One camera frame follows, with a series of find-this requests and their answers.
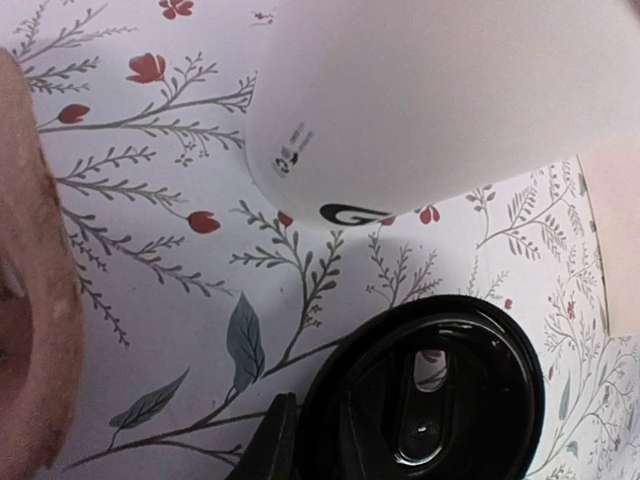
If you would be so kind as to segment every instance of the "branch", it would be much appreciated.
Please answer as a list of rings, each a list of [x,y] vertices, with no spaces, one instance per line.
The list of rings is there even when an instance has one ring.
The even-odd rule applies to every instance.
[[[20,42],[20,51],[15,49],[13,50],[13,55],[18,62],[20,62],[25,55],[29,54],[35,46],[36,37],[40,33],[42,18],[44,17],[44,12],[47,9],[48,3],[49,0],[44,0],[36,9],[33,17],[20,22],[18,27],[13,31],[14,35],[23,33],[25,36],[24,41]]]
[[[329,343],[326,343],[324,345],[321,345],[319,347],[316,347],[306,353],[300,354],[296,357],[291,358],[288,362],[287,365],[283,366],[282,368],[285,367],[289,367],[297,362],[300,362],[312,355],[315,355],[316,353],[322,352],[324,350],[327,350],[329,348],[333,348],[335,346],[337,346],[340,342],[342,342],[344,340],[344,338],[340,338],[337,340],[333,340]],[[269,377],[271,375],[273,375],[274,373],[276,373],[277,371],[279,371],[280,369],[271,369],[267,372],[264,373],[262,378],[266,378]],[[211,428],[217,428],[217,427],[223,427],[223,426],[227,426],[227,425],[232,425],[234,423],[237,422],[244,422],[247,420],[255,420],[258,418],[262,418],[266,415],[267,412],[265,411],[261,411],[261,412],[255,412],[255,413],[249,413],[249,414],[243,414],[243,415],[238,415],[235,417],[230,417],[230,418],[225,418],[225,419],[220,419],[218,420],[217,417],[222,414],[238,397],[239,397],[239,393],[237,391],[230,391],[230,394],[226,396],[224,402],[215,410],[213,410],[211,413],[205,415],[204,417],[200,418],[199,420],[195,421],[194,423],[192,423],[190,426],[185,427],[185,428],[179,428],[179,429],[175,429],[175,430],[170,430],[168,432],[164,432],[164,433],[160,433],[157,435],[153,435],[151,437],[147,437],[147,438],[143,438],[140,440],[135,440],[133,442],[129,442],[129,443],[125,443],[122,445],[118,445],[117,447],[114,447],[113,445],[111,445],[108,449],[103,450],[101,452],[95,453],[93,455],[89,455],[88,457],[82,458],[70,465],[68,465],[67,467],[64,468],[64,471],[69,471],[69,470],[73,470],[74,468],[77,468],[79,466],[85,465],[87,463],[91,463],[93,461],[99,460],[101,458],[110,456],[110,455],[114,455],[120,452],[124,452],[127,450],[133,450],[136,448],[141,448],[141,447],[147,447],[147,446],[152,446],[154,444],[157,444],[157,442],[159,441],[165,441],[168,438],[175,438],[175,437],[180,437],[186,434],[190,434],[190,433],[194,433],[194,432],[198,432],[198,431],[202,431],[202,430],[207,430],[207,429],[211,429]]]
[[[162,261],[161,257],[148,257],[148,252],[131,250],[130,248],[125,246],[131,241],[130,236],[123,237],[120,240],[114,240],[108,237],[106,235],[106,228],[93,227],[87,223],[87,221],[95,220],[95,215],[80,216],[67,210],[64,207],[62,208],[62,213],[80,229],[80,234],[82,235],[83,239],[85,239],[85,241],[88,240],[89,236],[92,236],[102,245],[107,255],[111,255],[111,249],[117,250],[120,253],[128,256],[129,258],[137,261],[138,263],[151,268],[155,272],[158,278],[158,282],[161,285],[164,285],[164,277],[166,276],[180,283],[182,285],[182,288],[187,293],[191,292],[191,287],[196,287],[202,292],[205,297],[211,297],[210,290],[216,290],[229,296],[232,295],[229,290],[224,288],[224,280],[220,280],[215,283],[205,282],[203,280],[200,280],[200,277],[202,276],[201,272],[195,272],[187,275],[185,273],[182,273],[182,265],[167,267],[160,263]]]
[[[136,198],[143,198],[149,201],[152,205],[167,205],[173,206],[176,203],[184,203],[184,200],[180,198],[181,192],[169,194],[166,193],[168,188],[162,187],[158,190],[148,190],[147,183],[141,183],[135,186],[129,186],[129,180],[121,180],[118,183],[109,185],[108,178],[96,180],[93,182],[81,182],[78,180],[70,180],[66,178],[56,179],[59,185],[72,188],[82,195],[88,197],[90,192],[96,192],[101,194],[107,200],[114,200],[115,195],[122,195],[130,201],[136,200]]]
[[[118,335],[118,343],[122,343],[125,347],[129,347],[130,343],[126,338],[127,332],[120,327],[120,319],[111,313],[111,305],[105,304],[102,300],[102,293],[92,290],[91,287],[93,287],[93,282],[84,278],[82,275],[78,275],[78,280],[80,281],[80,293],[86,293],[93,303],[93,308],[101,311],[104,315],[104,319],[109,320],[113,325],[113,331]]]
[[[487,242],[489,242],[490,240],[500,236],[500,235],[507,235],[511,238],[514,238],[516,240],[519,241],[518,237],[516,235],[514,235],[516,233],[516,231],[520,230],[523,227],[526,227],[527,225],[530,225],[538,220],[540,220],[540,218],[542,218],[545,214],[547,214],[549,212],[549,210],[551,210],[553,207],[555,207],[560,201],[562,201],[562,199],[565,197],[565,195],[571,191],[571,187],[567,186],[565,188],[565,190],[558,196],[556,197],[545,209],[543,209],[540,213],[538,213],[537,215],[535,215],[534,217],[532,217],[529,220],[524,220],[520,223],[517,223],[518,219],[521,216],[522,211],[524,210],[524,205],[526,202],[522,202],[521,205],[518,206],[519,210],[516,212],[516,214],[514,214],[513,216],[513,220],[511,222],[511,225],[509,225],[507,228],[503,228],[502,230],[497,230],[495,232],[493,232],[491,235],[487,236],[484,238],[484,240],[482,240],[482,242],[480,242],[477,245],[477,249],[480,249],[482,246],[484,246]]]
[[[36,57],[39,57],[40,55],[48,51],[51,51],[57,48],[79,47],[83,43],[90,42],[91,40],[95,40],[97,38],[117,35],[120,33],[133,32],[137,30],[135,28],[120,27],[120,28],[109,28],[106,30],[88,33],[88,34],[85,33],[83,27],[87,25],[91,20],[96,18],[98,15],[100,15],[105,8],[107,8],[106,3],[101,7],[99,7],[98,9],[96,9],[95,11],[92,10],[91,8],[88,8],[84,19],[76,20],[74,22],[73,27],[69,29],[63,28],[54,40],[52,40],[50,43],[40,48],[39,50],[32,52],[30,49],[28,54],[23,55],[18,59],[19,63],[26,63],[30,60],[35,59]]]
[[[105,123],[94,123],[94,124],[80,123],[75,125],[48,127],[48,128],[41,129],[40,133],[45,134],[45,133],[80,131],[80,130],[105,130],[105,129],[111,129],[111,128],[123,128],[140,120],[157,117],[161,113],[167,113],[174,110],[182,110],[185,108],[201,107],[201,106],[207,106],[207,105],[222,107],[227,111],[229,111],[229,108],[231,106],[235,106],[235,108],[238,108],[239,111],[244,113],[249,103],[251,102],[251,96],[253,95],[253,88],[255,86],[255,77],[251,77],[246,84],[241,83],[241,85],[242,86],[239,90],[228,95],[221,95],[218,97],[211,97],[211,98],[205,98],[201,100],[193,100],[190,102],[181,102],[181,103],[174,103],[175,99],[171,101],[168,100],[163,105],[156,108],[154,108],[153,104],[150,104],[142,112],[121,120],[115,120],[113,122],[105,122]]]
[[[240,454],[238,452],[242,448],[242,445],[236,445],[233,449],[230,450],[207,450],[204,448],[196,447],[195,445],[190,445],[188,443],[176,442],[175,440],[159,440],[152,445],[166,445],[169,447],[183,448],[185,450],[190,450],[192,452],[215,458],[216,460],[226,463],[227,465],[232,467],[235,467],[237,463],[233,460],[229,460],[226,456],[239,457]]]
[[[93,59],[87,58],[80,63],[72,63],[62,69],[49,67],[42,73],[31,74],[35,67],[31,66],[24,70],[29,88],[31,92],[52,94],[54,91],[65,93],[67,91],[81,92],[89,90],[89,84],[82,85],[54,83],[52,79],[69,80],[73,73],[87,73],[89,70],[95,70],[98,66],[99,57]]]
[[[92,248],[88,248],[86,242],[80,240],[78,238],[78,234],[74,233],[73,235],[69,235],[69,243],[71,246],[80,252],[80,254],[85,255],[89,262],[93,263],[99,270],[103,272],[107,272],[107,264],[100,260],[100,257],[93,253]]]
[[[424,282],[424,279],[428,275],[431,275],[431,267],[433,267],[437,256],[438,255],[436,254],[435,250],[431,252],[425,264],[420,267],[417,272],[413,273],[413,282],[411,283],[411,288],[400,302],[401,304],[430,293],[438,285],[440,285],[440,283],[442,283],[442,278],[436,278],[435,280],[432,280],[430,282]]]
[[[75,178],[79,178],[84,180],[87,178],[88,173],[100,173],[103,167],[113,166],[115,168],[120,168],[121,164],[125,161],[130,161],[134,165],[137,165],[141,160],[150,162],[153,157],[156,156],[156,152],[150,151],[149,147],[142,147],[142,149],[137,150],[132,146],[128,146],[124,149],[124,151],[118,155],[115,154],[115,147],[111,147],[107,152],[107,155],[104,159],[96,162],[95,157],[91,156],[87,160],[83,160],[82,158],[76,162],[76,165],[71,170],[71,173],[65,177],[58,177],[56,180],[59,182],[61,180],[72,180]]]
[[[298,343],[298,340],[305,328],[310,325],[320,325],[313,321],[313,315],[311,312],[313,311],[314,302],[322,299],[320,294],[324,291],[333,290],[337,286],[335,280],[326,280],[328,277],[335,276],[340,273],[339,270],[332,267],[334,263],[338,262],[342,258],[337,254],[337,251],[344,244],[344,240],[340,238],[342,236],[342,231],[331,231],[331,236],[333,241],[327,242],[329,257],[326,262],[323,259],[320,259],[318,262],[320,264],[320,274],[318,275],[315,271],[311,272],[312,287],[310,292],[308,292],[307,272],[309,271],[309,266],[311,264],[311,252],[307,254],[305,266],[302,271],[302,311],[300,313],[298,328],[294,333],[293,338],[285,348],[282,358],[272,369],[282,368],[283,365],[286,365],[289,362],[291,353],[293,352],[293,349]]]

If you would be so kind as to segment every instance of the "plant stem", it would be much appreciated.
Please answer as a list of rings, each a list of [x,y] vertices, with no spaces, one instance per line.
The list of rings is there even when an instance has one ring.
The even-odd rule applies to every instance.
[[[116,443],[116,437],[122,431],[122,428],[118,427],[118,429],[113,433],[113,437],[111,437],[111,443],[109,444],[109,448],[107,450],[111,450],[113,448],[113,444]]]
[[[171,110],[179,110],[183,108],[190,108],[190,107],[203,106],[203,105],[218,105],[222,107],[223,103],[226,101],[233,100],[235,98],[241,98],[247,95],[250,95],[250,93],[236,92],[230,95],[223,95],[220,97],[213,97],[213,98],[207,98],[202,100],[193,100],[190,102],[181,102],[181,103],[174,103],[174,104],[165,103],[158,108],[143,111],[142,113],[133,115],[129,118],[125,118],[122,120],[116,120],[113,122],[104,122],[104,123],[94,123],[94,124],[77,124],[77,125],[60,126],[60,127],[49,127],[49,128],[43,128],[42,130],[39,131],[39,133],[45,134],[45,133],[70,132],[70,131],[80,131],[80,130],[104,130],[104,129],[122,128],[122,127],[135,128],[136,125],[130,125],[132,122],[153,117],[160,113],[166,113]]]
[[[336,340],[332,340],[332,341],[330,341],[328,343],[320,345],[319,347],[313,348],[313,349],[309,350],[308,352],[301,353],[300,355],[297,355],[297,356],[295,356],[293,358],[288,358],[284,362],[282,360],[280,360],[276,365],[274,365],[269,370],[264,372],[264,375],[262,375],[262,378],[269,377],[269,376],[273,375],[274,373],[277,373],[280,370],[293,365],[294,363],[298,363],[301,360],[304,360],[304,359],[306,359],[308,357],[311,357],[311,356],[315,355],[316,353],[320,353],[320,352],[322,352],[324,350],[327,350],[329,348],[337,347],[338,345],[340,345],[340,343],[343,340],[344,340],[344,337],[338,338]]]
[[[208,457],[213,457],[216,460],[219,460],[219,461],[221,461],[223,463],[226,463],[227,465],[229,465],[231,467],[235,467],[236,466],[236,462],[234,462],[233,460],[229,460],[228,458],[224,457],[224,455],[229,455],[229,452],[227,452],[227,451],[207,450],[207,449],[204,449],[204,448],[196,447],[195,445],[191,445],[191,444],[188,444],[188,443],[176,442],[174,440],[160,440],[159,442],[154,443],[154,445],[166,445],[166,446],[169,446],[169,447],[184,448],[184,449],[190,450],[192,452],[201,453],[202,455],[206,455]]]
[[[521,223],[521,224],[519,224],[519,225],[516,225],[516,224],[515,224],[515,223],[516,223],[516,220],[517,220],[517,218],[518,218],[518,216],[517,216],[517,215],[514,215],[514,221],[511,223],[511,225],[509,225],[507,228],[503,228],[502,230],[497,230],[497,231],[493,232],[493,233],[492,233],[491,235],[489,235],[489,236],[485,236],[484,240],[482,240],[482,241],[481,241],[481,242],[476,246],[476,249],[477,249],[477,250],[479,250],[480,248],[482,248],[482,246],[484,246],[484,245],[485,245],[489,240],[491,240],[491,239],[493,239],[493,238],[496,238],[496,237],[498,237],[498,236],[500,236],[500,235],[503,235],[503,234],[509,234],[510,232],[512,232],[512,231],[514,231],[514,230],[519,230],[519,229],[521,229],[521,228],[523,228],[523,227],[526,227],[527,225],[529,225],[529,224],[531,224],[531,223],[534,223],[535,221],[539,220],[539,219],[540,219],[540,217],[542,217],[545,213],[547,213],[549,210],[551,210],[553,207],[555,207],[555,206],[556,206],[556,204],[557,204],[558,202],[560,202],[560,201],[564,198],[564,196],[569,192],[569,190],[570,190],[570,189],[571,189],[571,187],[570,187],[570,186],[568,186],[568,187],[564,190],[564,192],[562,192],[562,194],[561,194],[559,197],[557,197],[555,200],[553,200],[553,201],[549,204],[549,206],[547,206],[547,208],[545,208],[544,210],[542,210],[542,211],[541,211],[540,213],[538,213],[535,217],[533,217],[533,218],[531,218],[531,219],[529,219],[529,220],[527,220],[527,221],[525,221],[525,222],[522,222],[522,223]]]
[[[92,11],[91,9],[87,10],[87,16],[85,17],[84,20],[80,20],[78,22],[76,22],[76,25],[73,28],[70,28],[69,30],[64,29],[59,35],[58,38],[56,38],[55,40],[53,40],[51,43],[49,43],[48,45],[45,45],[44,47],[42,47],[40,50],[36,50],[35,52],[33,52],[31,55],[27,55],[26,57],[23,57],[20,59],[20,63],[26,63],[29,60],[33,60],[36,57],[39,57],[40,55],[42,55],[43,53],[48,52],[49,50],[53,50],[54,48],[58,48],[58,46],[64,41],[67,40],[68,38],[77,35],[78,33],[80,33],[82,30],[82,27],[84,27],[87,23],[89,23],[91,20],[93,20],[94,18],[96,18],[98,15],[100,15],[100,13],[102,13],[102,11],[107,8],[107,4],[105,3],[104,5],[102,5],[101,7],[99,7],[97,10]]]
[[[329,348],[335,347],[337,346],[341,341],[343,340],[343,338],[339,338],[337,340],[333,340],[331,342],[328,342],[324,345],[321,345],[320,347],[316,347],[312,350],[309,350],[308,352],[302,353],[300,355],[297,355],[291,359],[289,359],[288,363],[286,365],[282,365],[279,366],[278,368],[272,368],[269,371],[265,372],[265,374],[263,375],[264,377],[269,377],[271,375],[273,375],[274,373],[278,372],[279,370],[289,367],[295,363],[298,363],[312,355],[315,355],[316,353],[322,352],[324,350],[327,350]],[[99,460],[101,458],[104,457],[108,457],[110,455],[116,454],[116,453],[120,453],[120,452],[124,452],[126,450],[132,450],[135,448],[141,448],[141,447],[148,447],[148,446],[153,446],[156,445],[158,442],[160,441],[165,441],[168,438],[174,438],[174,437],[179,437],[182,435],[186,435],[189,433],[193,433],[193,432],[197,432],[197,431],[201,431],[201,430],[207,430],[210,428],[217,428],[217,427],[222,427],[225,425],[231,425],[233,423],[237,423],[237,422],[243,422],[243,421],[247,421],[247,420],[254,420],[257,418],[262,418],[264,417],[264,415],[267,412],[256,412],[256,413],[249,413],[249,414],[244,414],[244,415],[238,415],[235,417],[231,417],[231,418],[224,418],[221,420],[215,420],[215,418],[217,416],[219,416],[224,410],[226,410],[229,405],[231,405],[231,403],[233,403],[234,400],[236,400],[236,398],[239,397],[239,393],[234,392],[231,395],[228,395],[226,400],[218,407],[216,408],[213,412],[205,415],[204,417],[202,417],[200,420],[195,421],[193,424],[191,424],[188,427],[184,427],[184,428],[179,428],[179,429],[175,429],[175,430],[170,430],[164,433],[160,433],[157,435],[153,435],[151,437],[147,437],[147,438],[143,438],[140,440],[135,440],[133,442],[129,442],[129,443],[124,443],[122,445],[118,445],[118,446],[113,446],[113,442],[110,445],[110,447],[106,450],[103,450],[101,452],[95,453],[93,455],[90,455],[88,457],[82,458],[70,465],[68,465],[67,467],[65,467],[65,471],[68,470],[73,470],[74,468],[80,467],[82,465],[85,465],[87,463],[91,463],[93,461]]]
[[[181,273],[179,270],[176,270],[175,267],[166,267],[164,265],[161,265],[158,263],[157,258],[155,257],[147,258],[143,254],[140,254],[138,251],[131,250],[125,247],[123,245],[125,242],[113,240],[112,238],[109,238],[106,235],[104,235],[103,232],[100,232],[95,228],[90,228],[80,215],[73,213],[64,207],[62,208],[62,213],[69,220],[75,223],[76,226],[80,229],[81,232],[83,232],[84,235],[90,234],[98,242],[100,242],[100,244],[105,249],[105,252],[107,254],[110,254],[108,249],[113,248],[114,250],[119,251],[120,253],[137,261],[138,263],[141,263],[142,265],[145,265],[151,268],[158,276],[160,283],[164,283],[160,279],[162,278],[163,275],[166,275],[167,277],[173,278],[174,280],[179,282],[185,290],[187,290],[189,287],[197,287],[206,296],[211,295],[211,293],[209,292],[209,289],[216,290],[218,292],[224,293],[229,296],[233,296],[231,291],[229,291],[228,289],[222,286],[222,282],[218,282],[218,283],[204,282],[204,281],[201,281],[198,277],[194,277],[193,275],[185,275]]]

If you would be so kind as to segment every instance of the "fern-like sprig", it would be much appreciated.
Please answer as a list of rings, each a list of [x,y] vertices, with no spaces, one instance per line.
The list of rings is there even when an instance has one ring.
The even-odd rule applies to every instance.
[[[129,347],[130,343],[129,340],[127,340],[127,332],[120,326],[120,317],[113,314],[113,307],[104,301],[102,293],[94,289],[91,280],[82,275],[78,275],[78,280],[80,282],[80,293],[87,295],[91,300],[94,310],[102,312],[104,319],[111,322],[113,332],[118,335],[118,343]]]
[[[87,178],[89,173],[100,173],[104,167],[110,166],[120,168],[125,162],[131,162],[137,165],[141,161],[150,162],[155,157],[156,152],[152,151],[149,147],[142,147],[140,150],[135,149],[133,146],[126,147],[122,153],[116,154],[115,147],[111,147],[107,152],[107,155],[102,159],[96,161],[94,156],[90,156],[86,160],[79,159],[71,173],[64,177],[58,177],[57,180],[72,180]]]
[[[339,253],[340,248],[344,245],[342,231],[330,232],[331,240],[326,244],[327,257],[319,258],[316,268],[313,265],[313,252],[307,251],[303,256],[300,251],[299,233],[292,231],[293,229],[284,225],[278,218],[267,220],[262,212],[252,212],[244,200],[240,201],[240,208],[235,208],[231,211],[243,215],[249,225],[257,226],[259,230],[269,232],[272,235],[271,243],[277,248],[282,247],[286,250],[285,253],[282,253],[279,249],[269,251],[258,246],[255,248],[256,253],[232,254],[230,263],[241,262],[244,265],[253,263],[257,267],[266,265],[267,268],[288,264],[296,269],[302,282],[302,310],[298,327],[280,360],[274,367],[265,372],[265,375],[268,375],[285,368],[294,361],[292,358],[293,350],[304,330],[321,325],[321,322],[316,318],[316,315],[322,310],[319,302],[323,299],[325,292],[337,287],[334,277],[340,274],[336,264],[342,258]]]
[[[432,293],[442,282],[441,278],[430,281],[427,280],[427,277],[431,275],[431,268],[434,266],[437,257],[436,252],[431,252],[424,264],[413,272],[413,279],[409,284],[409,288],[406,290],[406,293],[402,295],[403,287],[408,280],[409,266],[413,263],[411,262],[413,249],[409,244],[399,247],[398,256],[392,270],[391,267],[387,265],[387,261],[382,254],[380,231],[381,229],[378,228],[375,232],[368,235],[368,247],[371,250],[370,258],[377,267],[379,285],[367,285],[366,291],[381,296],[386,301],[387,308],[393,308],[396,305]]]
[[[136,28],[130,27],[114,27],[87,33],[85,31],[85,27],[87,26],[87,24],[89,24],[98,15],[100,15],[105,8],[107,8],[106,3],[95,10],[92,8],[88,8],[86,10],[84,18],[76,20],[71,27],[63,27],[56,38],[36,50],[36,37],[40,31],[39,27],[42,21],[42,14],[44,13],[43,10],[38,19],[38,22],[40,23],[36,22],[34,20],[34,17],[34,19],[27,21],[31,23],[21,24],[25,30],[24,33],[26,33],[27,35],[27,41],[25,41],[25,46],[27,48],[25,49],[24,47],[22,47],[22,50],[20,52],[17,52],[16,57],[18,59],[18,62],[26,63],[51,50],[61,48],[75,48],[99,38],[110,37],[122,33],[131,33],[137,30]]]
[[[44,0],[36,9],[33,16],[27,20],[23,20],[13,31],[14,35],[24,35],[24,40],[20,42],[20,50],[13,49],[13,56],[20,62],[26,55],[29,55],[36,44],[36,37],[40,33],[42,19],[47,9],[49,0]]]
[[[170,278],[178,282],[186,293],[190,293],[193,288],[200,290],[205,297],[211,297],[212,291],[218,291],[226,295],[232,295],[231,292],[224,287],[224,280],[217,282],[208,282],[202,279],[202,272],[187,274],[183,272],[182,265],[166,265],[160,255],[151,252],[149,244],[142,249],[134,250],[128,245],[132,241],[130,235],[122,238],[114,239],[108,235],[106,227],[96,227],[92,225],[95,221],[95,215],[79,215],[70,210],[63,208],[63,214],[73,223],[79,230],[83,240],[88,241],[94,238],[104,249],[105,253],[110,256],[113,251],[118,251],[123,255],[135,260],[136,262],[150,268],[155,274],[161,285],[165,284],[165,279]],[[158,246],[166,239],[157,240],[156,250]]]
[[[32,93],[65,93],[68,91],[81,92],[89,90],[88,83],[61,83],[60,80],[70,80],[75,73],[87,73],[98,67],[99,57],[87,58],[79,63],[71,63],[64,68],[49,67],[44,72],[36,73],[34,66],[24,70],[29,88]]]
[[[173,206],[177,203],[184,203],[181,198],[182,193],[167,193],[167,187],[149,189],[149,184],[144,182],[138,185],[129,185],[129,180],[124,179],[115,183],[109,183],[108,178],[95,181],[58,179],[58,184],[72,188],[84,196],[90,196],[92,192],[102,195],[107,200],[114,200],[115,195],[125,197],[127,200],[135,201],[138,198],[147,200],[152,205]]]
[[[72,235],[69,235],[69,243],[71,243],[71,246],[75,248],[78,253],[86,256],[87,260],[89,260],[90,263],[94,264],[98,268],[98,270],[101,270],[105,273],[107,272],[107,264],[104,263],[98,255],[93,253],[93,249],[87,245],[87,242],[80,238],[79,234],[74,233]]]

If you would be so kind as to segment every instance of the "black cup lid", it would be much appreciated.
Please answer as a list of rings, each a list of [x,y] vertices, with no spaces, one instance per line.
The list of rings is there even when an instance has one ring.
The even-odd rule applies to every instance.
[[[425,350],[446,358],[446,377],[430,392],[414,381]],[[434,296],[378,315],[329,357],[300,413],[301,480],[342,478],[353,461],[345,438],[357,437],[345,426],[354,405],[375,432],[364,441],[388,449],[376,462],[388,459],[394,480],[519,480],[540,439],[544,383],[535,350],[504,311]]]

